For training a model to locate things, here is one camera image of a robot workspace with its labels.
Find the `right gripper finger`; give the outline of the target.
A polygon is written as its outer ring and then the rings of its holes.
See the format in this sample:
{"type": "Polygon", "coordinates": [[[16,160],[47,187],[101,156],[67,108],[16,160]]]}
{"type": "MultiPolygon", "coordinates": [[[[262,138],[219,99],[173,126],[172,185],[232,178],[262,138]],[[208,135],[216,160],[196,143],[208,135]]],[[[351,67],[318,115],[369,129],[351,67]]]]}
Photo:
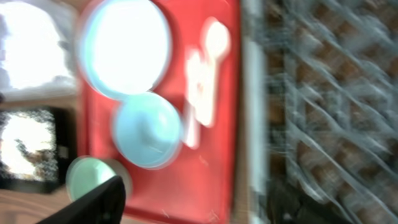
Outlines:
{"type": "Polygon", "coordinates": [[[124,183],[116,175],[38,224],[120,224],[125,204],[124,183]]]}

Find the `light blue bowl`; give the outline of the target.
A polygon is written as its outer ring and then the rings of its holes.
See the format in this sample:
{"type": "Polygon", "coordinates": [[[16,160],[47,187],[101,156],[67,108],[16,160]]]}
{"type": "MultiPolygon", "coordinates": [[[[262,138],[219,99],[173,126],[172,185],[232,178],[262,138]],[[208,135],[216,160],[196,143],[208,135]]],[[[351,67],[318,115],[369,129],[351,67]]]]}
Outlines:
{"type": "Polygon", "coordinates": [[[183,125],[177,109],[162,96],[129,96],[116,110],[112,137],[117,150],[143,169],[162,169],[180,152],[183,125]]]}

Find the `food scraps and rice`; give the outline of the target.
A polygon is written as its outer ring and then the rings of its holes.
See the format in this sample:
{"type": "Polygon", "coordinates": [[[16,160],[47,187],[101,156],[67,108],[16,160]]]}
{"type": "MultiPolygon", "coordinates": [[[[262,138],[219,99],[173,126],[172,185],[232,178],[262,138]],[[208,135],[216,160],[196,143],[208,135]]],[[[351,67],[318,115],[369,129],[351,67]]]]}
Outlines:
{"type": "Polygon", "coordinates": [[[1,111],[1,177],[58,180],[55,116],[50,110],[1,111]]]}

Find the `white paper napkin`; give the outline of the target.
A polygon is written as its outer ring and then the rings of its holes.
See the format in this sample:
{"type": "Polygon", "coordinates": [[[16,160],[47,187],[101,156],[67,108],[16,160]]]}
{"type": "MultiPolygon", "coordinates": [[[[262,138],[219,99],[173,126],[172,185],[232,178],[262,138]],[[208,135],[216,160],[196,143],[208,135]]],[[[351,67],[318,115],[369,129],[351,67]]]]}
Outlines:
{"type": "Polygon", "coordinates": [[[67,40],[52,15],[25,1],[1,1],[1,89],[74,79],[67,40]]]}

